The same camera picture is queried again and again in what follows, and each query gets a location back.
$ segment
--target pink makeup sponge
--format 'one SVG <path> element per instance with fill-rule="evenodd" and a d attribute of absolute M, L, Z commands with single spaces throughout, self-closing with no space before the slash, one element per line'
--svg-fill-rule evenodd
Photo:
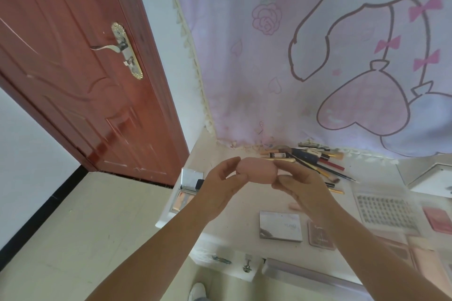
<path fill-rule="evenodd" d="M 273 161 L 255 157 L 246 157 L 241 160 L 235 171 L 238 174 L 248 175 L 250 182 L 261 184 L 272 184 L 278 176 L 278 168 Z"/>

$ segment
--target door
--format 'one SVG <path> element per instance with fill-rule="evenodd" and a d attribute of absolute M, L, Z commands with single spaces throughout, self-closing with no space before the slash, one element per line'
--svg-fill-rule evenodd
<path fill-rule="evenodd" d="M 184 162 L 149 79 L 117 44 L 118 0 L 0 0 L 0 71 L 97 169 L 174 184 Z"/>

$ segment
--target pink curtain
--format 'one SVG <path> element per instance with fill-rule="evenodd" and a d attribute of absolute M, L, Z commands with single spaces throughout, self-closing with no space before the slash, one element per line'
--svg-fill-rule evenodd
<path fill-rule="evenodd" d="M 217 137 L 452 152 L 452 0 L 179 0 Z"/>

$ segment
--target white shoe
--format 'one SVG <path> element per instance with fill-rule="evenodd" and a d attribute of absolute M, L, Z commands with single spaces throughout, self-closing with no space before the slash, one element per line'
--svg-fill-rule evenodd
<path fill-rule="evenodd" d="M 192 289 L 190 290 L 189 301 L 195 301 L 201 297 L 207 297 L 206 288 L 202 283 L 198 282 L 195 283 L 195 285 L 193 285 Z"/>

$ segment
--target tiled floor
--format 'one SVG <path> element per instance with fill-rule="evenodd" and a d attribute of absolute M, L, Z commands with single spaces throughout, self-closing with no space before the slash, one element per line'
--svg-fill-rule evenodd
<path fill-rule="evenodd" d="M 83 301 L 155 234 L 170 194 L 163 187 L 89 173 L 0 273 L 0 300 Z M 162 300 L 186 300 L 197 281 L 212 301 L 324 300 L 262 275 L 245 282 L 189 258 Z"/>

